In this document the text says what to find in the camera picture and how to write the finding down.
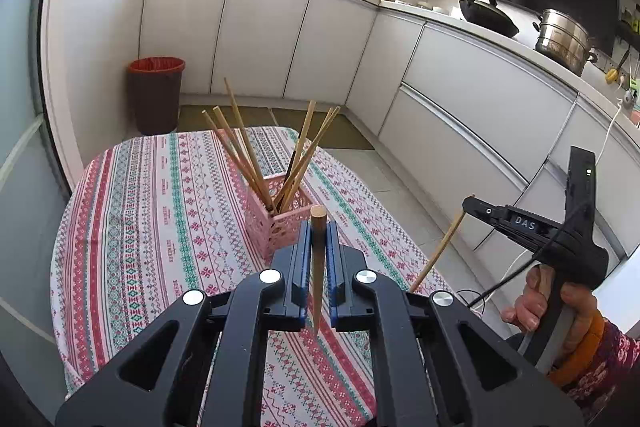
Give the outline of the floral sleeve right forearm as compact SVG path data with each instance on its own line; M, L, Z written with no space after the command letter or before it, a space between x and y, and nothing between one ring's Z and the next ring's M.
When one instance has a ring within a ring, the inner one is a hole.
M548 374L578 406L586 426L639 425L639 341L597 311L576 349Z

